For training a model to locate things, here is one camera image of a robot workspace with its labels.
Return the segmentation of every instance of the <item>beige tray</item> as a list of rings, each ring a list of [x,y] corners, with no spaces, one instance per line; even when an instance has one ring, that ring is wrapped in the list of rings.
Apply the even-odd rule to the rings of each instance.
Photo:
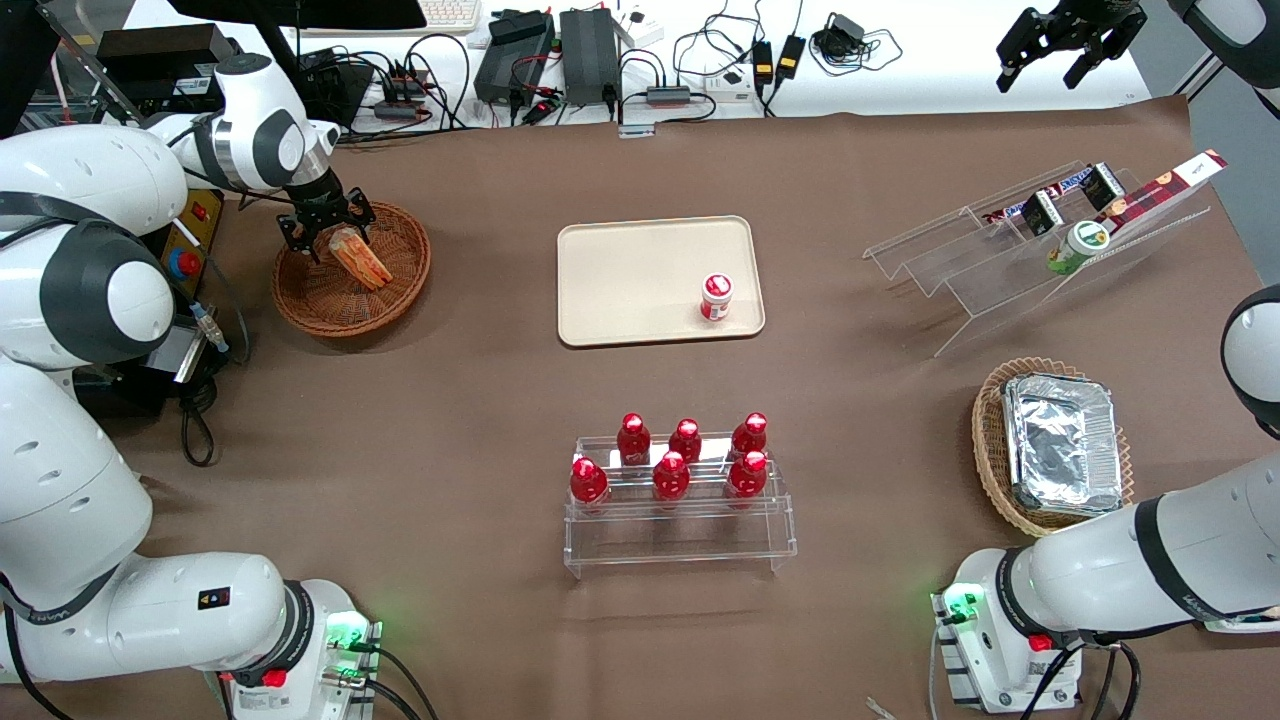
[[[764,328],[751,225],[736,215],[570,225],[557,245],[566,345],[631,345],[753,336]],[[728,316],[699,313],[710,273],[733,279]]]

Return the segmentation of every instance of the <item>aluminum foil container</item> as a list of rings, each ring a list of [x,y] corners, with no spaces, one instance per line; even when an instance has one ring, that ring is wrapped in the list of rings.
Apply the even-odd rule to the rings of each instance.
[[[1111,393],[1048,374],[1005,383],[1014,497],[1029,510],[1097,516],[1123,505]]]

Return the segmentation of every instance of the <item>keyboard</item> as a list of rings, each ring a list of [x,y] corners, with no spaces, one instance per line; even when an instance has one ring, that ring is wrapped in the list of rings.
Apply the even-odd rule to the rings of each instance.
[[[426,27],[410,29],[330,29],[305,28],[302,37],[323,37],[340,35],[344,37],[407,35],[419,37],[433,32],[466,35],[480,24],[481,0],[417,0],[426,18]]]

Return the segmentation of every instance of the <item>clear acrylic shelf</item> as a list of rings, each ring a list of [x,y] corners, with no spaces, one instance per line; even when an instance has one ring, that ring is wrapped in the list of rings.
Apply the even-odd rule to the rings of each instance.
[[[874,260],[888,279],[899,279],[906,273],[925,297],[934,297],[945,288],[945,296],[959,302],[964,324],[933,354],[934,357],[1046,302],[1132,268],[1210,210],[1208,200],[1199,193],[1208,183],[1201,183],[1155,213],[1126,224],[1112,237],[1107,251],[1091,258],[1070,275],[1050,270],[1046,259],[1071,225],[1098,214],[1079,186],[1053,200],[1064,224],[1043,236],[1036,237],[1021,215],[995,223],[983,219],[1084,168],[1080,161],[1062,165],[863,254],[863,259]],[[1129,170],[1119,170],[1115,176],[1126,192],[1144,184]]]
[[[653,464],[667,451],[653,442],[648,466],[623,466],[613,437],[577,439],[573,459],[586,456],[604,468],[609,500],[584,506],[568,491],[564,501],[564,566],[582,569],[640,562],[768,560],[776,573],[796,555],[791,495],[773,454],[768,483],[750,498],[724,497],[731,433],[704,433],[698,462],[689,465],[689,492],[677,501],[653,497]]]

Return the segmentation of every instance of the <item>floor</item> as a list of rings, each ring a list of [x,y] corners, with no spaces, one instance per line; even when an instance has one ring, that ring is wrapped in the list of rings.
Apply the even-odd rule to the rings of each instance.
[[[54,0],[52,6],[72,35],[96,42],[102,31],[124,24],[133,0]],[[1149,19],[1133,56],[1152,95],[1166,95],[1204,46],[1164,1],[1148,0],[1144,8]],[[1280,282],[1280,201],[1270,182],[1280,167],[1280,122],[1243,81],[1224,72],[1192,104],[1192,133],[1198,147],[1231,163],[1213,184],[1262,281]]]

